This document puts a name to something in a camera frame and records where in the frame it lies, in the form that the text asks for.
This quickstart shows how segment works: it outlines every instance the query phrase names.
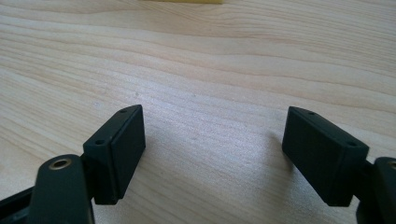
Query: light wood surface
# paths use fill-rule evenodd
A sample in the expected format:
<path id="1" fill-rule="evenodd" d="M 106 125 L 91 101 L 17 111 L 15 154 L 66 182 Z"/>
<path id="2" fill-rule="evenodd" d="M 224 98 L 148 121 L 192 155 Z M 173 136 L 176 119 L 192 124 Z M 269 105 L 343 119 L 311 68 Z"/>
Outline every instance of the light wood surface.
<path id="1" fill-rule="evenodd" d="M 290 105 L 396 157 L 396 2 L 0 1 L 0 199 L 144 107 L 147 148 L 97 223 L 355 223 L 281 152 Z"/>

